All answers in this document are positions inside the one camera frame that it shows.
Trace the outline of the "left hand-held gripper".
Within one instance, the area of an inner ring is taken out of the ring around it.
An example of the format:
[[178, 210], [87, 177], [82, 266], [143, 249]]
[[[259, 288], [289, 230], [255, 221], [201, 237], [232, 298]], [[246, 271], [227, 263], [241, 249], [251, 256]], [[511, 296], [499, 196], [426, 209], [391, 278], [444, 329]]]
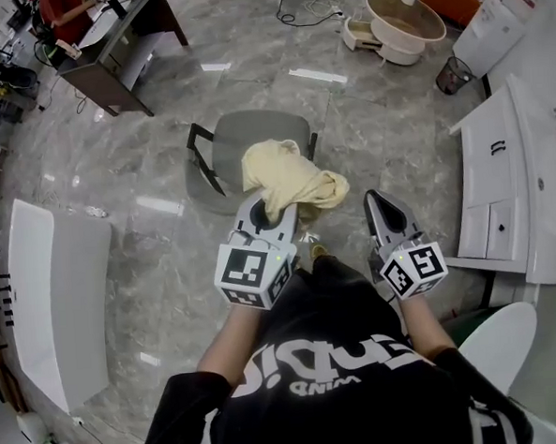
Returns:
[[214, 286], [231, 304], [270, 310], [290, 280], [296, 263], [292, 239], [298, 224], [298, 205], [290, 204], [266, 231], [263, 192], [250, 194], [241, 202], [229, 241], [218, 249]]

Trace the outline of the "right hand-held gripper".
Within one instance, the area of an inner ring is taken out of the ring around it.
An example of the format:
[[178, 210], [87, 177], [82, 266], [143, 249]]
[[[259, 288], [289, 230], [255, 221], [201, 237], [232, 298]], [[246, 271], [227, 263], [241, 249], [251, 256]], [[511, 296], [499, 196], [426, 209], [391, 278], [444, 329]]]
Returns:
[[373, 279], [385, 282], [400, 301], [430, 293], [448, 275], [447, 264], [436, 242], [420, 242], [424, 232], [411, 207], [373, 189], [363, 204], [377, 241], [370, 260]]

